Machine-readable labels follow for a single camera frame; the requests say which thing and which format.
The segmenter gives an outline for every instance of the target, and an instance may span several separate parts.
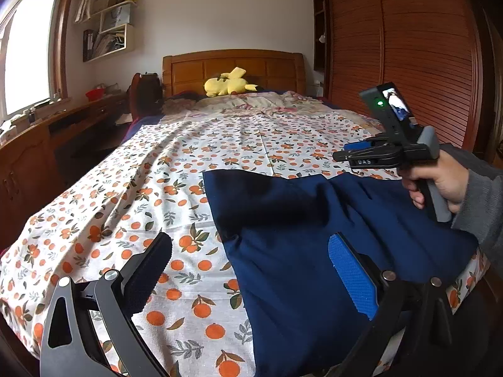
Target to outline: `blue gripper pad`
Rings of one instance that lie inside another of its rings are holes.
[[[344,145],[344,150],[361,150],[361,149],[366,149],[370,147],[370,142],[366,142],[364,140],[360,142],[352,142],[352,143],[346,143]]]
[[[372,320],[378,309],[377,288],[339,234],[329,239],[329,258],[356,310]]]

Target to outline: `silver screw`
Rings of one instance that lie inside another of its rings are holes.
[[[393,282],[396,279],[396,273],[393,271],[384,271],[382,277],[388,282]]]
[[[61,287],[65,287],[70,283],[70,278],[68,276],[65,276],[61,278],[58,282],[58,285]]]
[[[118,275],[118,272],[114,269],[105,272],[105,279],[107,281],[113,281]]]
[[[436,276],[434,276],[433,278],[431,278],[429,281],[435,287],[441,287],[442,286],[442,281],[439,278],[437,278]]]

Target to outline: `pikachu plush toy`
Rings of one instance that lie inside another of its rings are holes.
[[[247,90],[256,92],[257,85],[249,85],[243,76],[246,74],[244,69],[235,67],[230,73],[220,75],[219,78],[211,78],[204,84],[206,96],[236,95],[245,93]]]

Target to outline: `cabinet door handle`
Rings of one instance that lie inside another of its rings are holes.
[[[14,200],[14,197],[11,194],[11,191],[9,189],[9,185],[8,185],[8,182],[7,182],[6,178],[3,179],[3,185],[5,186],[5,189],[7,190],[8,197],[11,199],[11,201]]]
[[[14,180],[14,173],[11,171],[11,173],[9,174],[9,176],[11,177],[12,184],[14,185],[14,190],[16,191],[16,194],[19,194],[19,187],[16,184],[16,180]]]

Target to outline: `window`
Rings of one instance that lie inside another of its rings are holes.
[[[51,97],[49,48],[55,3],[22,0],[1,36],[1,119]]]

